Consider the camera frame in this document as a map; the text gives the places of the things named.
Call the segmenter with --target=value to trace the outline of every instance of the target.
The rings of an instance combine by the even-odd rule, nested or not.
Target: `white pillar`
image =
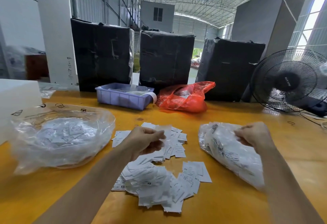
[[[79,90],[70,0],[37,0],[51,83]]]

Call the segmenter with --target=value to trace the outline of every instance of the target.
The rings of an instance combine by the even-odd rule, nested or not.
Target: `packing tape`
[[[145,94],[142,94],[141,96],[144,96],[144,95],[150,95],[153,98],[153,103],[157,102],[157,95],[154,92],[147,92]]]

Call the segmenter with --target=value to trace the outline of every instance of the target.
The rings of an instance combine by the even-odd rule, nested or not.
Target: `left hand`
[[[140,155],[159,151],[164,146],[159,139],[166,139],[163,130],[135,127],[119,146],[129,150],[131,152],[130,161],[134,161]]]

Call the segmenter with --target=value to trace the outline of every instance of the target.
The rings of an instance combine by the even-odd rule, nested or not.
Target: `hand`
[[[239,142],[243,145],[252,146],[258,154],[262,149],[275,148],[270,131],[263,122],[248,124],[234,132],[238,136]]]
[[[130,161],[134,161],[140,155],[159,151],[164,146],[159,139],[166,139],[163,130],[155,131],[150,128],[135,127],[120,146],[131,152]]]

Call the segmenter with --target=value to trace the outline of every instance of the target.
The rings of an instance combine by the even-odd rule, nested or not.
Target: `table surface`
[[[327,142],[320,126],[294,114],[276,114],[254,103],[207,102],[201,114],[159,109],[150,104],[134,111],[98,104],[95,93],[57,91],[44,102],[100,107],[116,117],[115,130],[131,130],[143,122],[172,124],[187,134],[186,158],[166,160],[163,165],[175,176],[183,161],[204,161],[212,183],[200,184],[198,194],[184,201],[182,214],[164,213],[160,205],[138,207],[138,198],[111,192],[92,224],[104,223],[271,223],[266,196],[257,191],[199,148],[198,129],[209,122],[245,125],[263,121],[301,188],[327,222]],[[88,164],[73,169],[42,168],[14,176],[17,165],[8,142],[0,146],[0,223],[31,223],[74,186],[112,148],[112,141]]]

